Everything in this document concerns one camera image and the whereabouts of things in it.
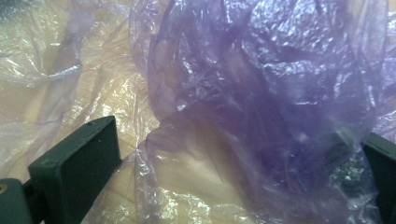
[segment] translucent plastic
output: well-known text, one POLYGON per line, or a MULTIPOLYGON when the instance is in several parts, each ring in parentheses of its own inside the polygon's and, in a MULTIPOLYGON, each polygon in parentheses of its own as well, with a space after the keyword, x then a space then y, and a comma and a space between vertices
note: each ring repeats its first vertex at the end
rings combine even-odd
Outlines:
POLYGON ((374 132, 396 143, 396 10, 389 12, 386 58, 374 132))
MULTIPOLYGON (((138 219, 140 223, 258 223, 257 206, 248 202, 248 176, 216 122, 203 117, 206 113, 194 120, 184 111, 173 113, 134 153, 137 144, 159 125, 147 97, 149 42, 160 32, 170 1, 5 2, 13 7, 0 7, 0 178, 26 180, 27 164, 51 145, 85 121, 114 114, 124 163, 83 223, 136 223, 138 219)), ((228 3, 236 7, 243 1, 228 3)), ((355 8, 354 15, 361 13, 355 19, 366 18, 367 9, 373 9, 359 5, 362 1, 351 3, 357 4, 350 7, 355 8)), ((375 18, 372 24, 381 24, 375 18)), ((389 115, 383 120, 392 127, 391 111, 396 109, 387 108, 389 115)), ((394 136, 393 129, 387 130, 385 135, 394 136)), ((332 178, 361 177, 354 164, 349 162, 332 178)), ((365 199, 350 201, 350 205, 365 199)), ((277 216, 268 219, 269 223, 290 223, 277 216)))
POLYGON ((74 7, 79 2, 8 1, 2 6, 0 177, 26 180, 27 165, 51 146, 73 104, 79 49, 90 26, 74 7))
POLYGON ((215 135, 243 177, 219 178, 259 221, 376 223, 360 143, 375 123, 386 12, 374 0, 170 2, 147 60, 161 127, 136 155, 138 220, 175 221, 163 161, 200 160, 215 135))

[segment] plastic wrap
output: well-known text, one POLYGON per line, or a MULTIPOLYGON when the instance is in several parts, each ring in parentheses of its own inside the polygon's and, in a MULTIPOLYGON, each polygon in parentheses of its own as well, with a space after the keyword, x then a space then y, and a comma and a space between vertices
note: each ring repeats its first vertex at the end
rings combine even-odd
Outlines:
POLYGON ((386 57, 374 132, 396 143, 396 10, 389 12, 386 57))
MULTIPOLYGON (((158 126, 147 98, 147 56, 149 41, 160 31, 170 1, 132 1, 130 34, 131 1, 6 2, 14 7, 0 8, 0 177, 25 180, 26 165, 51 145, 87 120, 115 114, 121 155, 133 153, 83 223, 135 223, 135 202, 140 202, 141 223, 258 222, 253 206, 246 203, 247 177, 211 119, 190 120, 188 114, 176 112, 163 119, 162 127, 134 154, 134 147, 158 126), (79 54, 82 34, 86 35, 79 54), (73 50, 64 51, 70 49, 63 48, 70 44, 66 39, 74 40, 73 50), (8 48, 17 53, 7 53, 8 48), (84 65, 82 73, 79 61, 84 65), (55 76, 61 73, 51 71, 66 70, 60 62, 78 67, 55 76)), ((353 167, 339 171, 340 176, 348 176, 353 167)), ((270 223, 282 221, 273 217, 270 223)))
POLYGON ((168 153, 203 160, 195 153, 212 148, 215 129, 242 176, 219 178, 252 217, 376 223, 360 143, 375 123, 386 11, 386 1, 171 1, 148 54, 161 127, 136 155, 138 220, 180 221, 162 164, 168 153))
POLYGON ((73 104, 79 48, 90 26, 73 9, 78 6, 77 1, 7 1, 2 6, 0 177, 26 180, 27 165, 48 150, 73 104))

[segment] crumpled plastic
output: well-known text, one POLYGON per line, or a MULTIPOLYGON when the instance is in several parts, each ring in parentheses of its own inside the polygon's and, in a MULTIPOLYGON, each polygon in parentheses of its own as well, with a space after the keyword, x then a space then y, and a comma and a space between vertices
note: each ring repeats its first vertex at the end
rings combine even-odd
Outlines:
POLYGON ((386 57, 382 65, 381 92, 373 132, 396 142, 396 12, 389 12, 386 57))
POLYGON ((73 104, 90 20, 78 1, 7 1, 0 12, 0 177, 27 180, 73 104))
POLYGON ((147 61, 137 62, 148 65, 148 95, 161 122, 136 152, 138 221, 175 221, 162 164, 168 153, 211 159, 195 154, 210 150, 215 135, 233 155, 229 167, 239 168, 239 179, 219 177, 240 187, 251 217, 378 222, 361 140, 375 123, 387 2, 169 4, 158 33, 146 32, 147 61))
MULTIPOLYGON (((26 2, 32 1, 21 1, 18 4, 23 5, 26 2)), ((35 10, 24 11, 24 13, 29 13, 25 14, 27 16, 24 18, 15 16, 5 22, 5 17, 2 16, 0 20, 0 29, 8 24, 8 27, 21 28, 25 32, 23 35, 18 35, 18 38, 10 37, 5 41, 4 39, 0 41, 1 66, 6 64, 17 67, 17 69, 8 70, 11 71, 10 73, 1 73, 0 76, 3 83, 1 88, 6 88, 0 89, 2 93, 0 101, 7 106, 6 108, 2 105, 0 108, 2 128, 0 160, 9 156, 6 163, 0 162, 0 177, 20 177, 22 181, 27 179, 26 165, 49 149, 51 145, 66 137, 85 121, 116 114, 121 155, 124 157, 133 153, 124 159, 123 165, 113 175, 83 223, 136 223, 138 219, 142 223, 150 223, 150 220, 161 221, 161 223, 257 223, 256 214, 251 214, 252 210, 246 204, 244 192, 247 178, 236 165, 235 156, 229 153, 231 147, 228 141, 216 131, 217 127, 209 121, 210 119, 191 121, 183 113, 163 119, 162 127, 154 131, 147 141, 149 148, 157 150, 145 151, 144 145, 141 145, 138 153, 134 154, 134 147, 137 143, 145 139, 146 134, 158 126, 158 120, 153 117, 147 99, 147 56, 149 55, 149 38, 159 32, 159 22, 169 1, 136 0, 132 2, 131 13, 140 12, 146 15, 146 23, 143 22, 140 25, 146 24, 148 28, 142 32, 138 25, 130 27, 132 53, 128 49, 130 1, 36 0, 33 2, 35 10), (77 15, 75 18, 78 22, 68 23, 70 14, 77 15), (34 25, 30 25, 31 23, 27 21, 34 21, 34 25), (77 27, 81 28, 79 32, 72 35, 77 41, 72 44, 74 46, 72 51, 76 54, 69 58, 70 61, 54 60, 59 58, 52 56, 57 55, 57 47, 63 43, 65 30, 69 29, 65 27, 69 27, 69 24, 75 25, 70 27, 71 30, 76 31, 79 29, 77 27), (87 26, 90 26, 89 32, 84 31, 84 27, 87 26), (139 32, 142 33, 139 38, 136 38, 139 32), (82 34, 86 35, 82 37, 83 45, 79 54, 78 39, 82 34), (10 60, 7 54, 3 54, 3 50, 4 46, 7 48, 14 43, 14 46, 30 47, 21 50, 21 54, 14 55, 22 55, 19 59, 10 60), (33 53, 28 53, 23 58, 26 50, 33 53), (80 67, 81 63, 71 60, 74 57, 80 58, 84 65, 83 70, 80 67), (42 60, 44 65, 40 67, 38 64, 43 58, 45 59, 42 60), (73 62, 70 64, 79 64, 80 70, 76 73, 67 73, 69 77, 56 77, 51 75, 51 70, 63 69, 53 69, 56 66, 52 61, 73 62), (136 73, 136 69, 143 74, 142 77, 136 73), (14 71, 27 72, 21 72, 24 77, 16 78, 18 81, 10 81, 10 78, 15 78, 14 74, 19 74, 14 71), (158 144, 153 146, 156 139, 161 141, 157 141, 158 144), (137 166, 136 173, 134 172, 135 161, 137 161, 136 165, 142 166, 137 166), (159 194, 147 200, 142 197, 135 198, 134 191, 141 188, 140 192, 144 192, 145 187, 150 186, 143 185, 142 181, 150 179, 154 179, 156 185, 152 185, 154 188, 146 188, 149 189, 146 196, 152 195, 151 192, 159 194), (141 207, 137 207, 137 210, 144 213, 137 214, 134 209, 135 202, 142 199, 144 200, 141 204, 137 205, 141 207), (148 202, 154 206, 145 206, 148 202)), ((4 14, 18 15, 18 12, 23 11, 15 7, 0 8, 0 13, 4 14)), ((140 15, 135 15, 130 19, 139 20, 140 15)), ((5 28, 6 32, 2 30, 0 35, 12 33, 13 29, 5 28)), ((349 167, 353 168, 353 162, 349 163, 349 167)), ((339 176, 346 176, 353 174, 356 170, 339 169, 338 171, 339 176)), ((355 175, 350 176, 359 177, 359 170, 355 175)), ((271 219, 271 223, 281 222, 282 220, 275 217, 271 219)))

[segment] green clamp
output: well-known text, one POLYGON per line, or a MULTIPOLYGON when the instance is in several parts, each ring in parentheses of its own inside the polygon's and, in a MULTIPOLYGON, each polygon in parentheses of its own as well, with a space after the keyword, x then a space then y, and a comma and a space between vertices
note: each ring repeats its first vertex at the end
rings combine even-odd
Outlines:
POLYGON ((120 164, 115 118, 88 122, 32 162, 25 184, 0 180, 0 223, 80 223, 120 164))
POLYGON ((378 188, 376 204, 384 224, 396 223, 396 145, 371 133, 363 145, 378 188))

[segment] purple plastic bag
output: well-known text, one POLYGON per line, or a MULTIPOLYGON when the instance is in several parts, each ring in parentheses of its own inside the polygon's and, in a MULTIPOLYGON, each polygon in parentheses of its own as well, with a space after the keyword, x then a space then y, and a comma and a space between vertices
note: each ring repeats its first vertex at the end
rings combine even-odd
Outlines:
POLYGON ((375 122, 386 12, 375 0, 172 1, 150 42, 153 110, 163 127, 182 127, 177 114, 215 124, 260 221, 376 223, 360 143, 375 122))

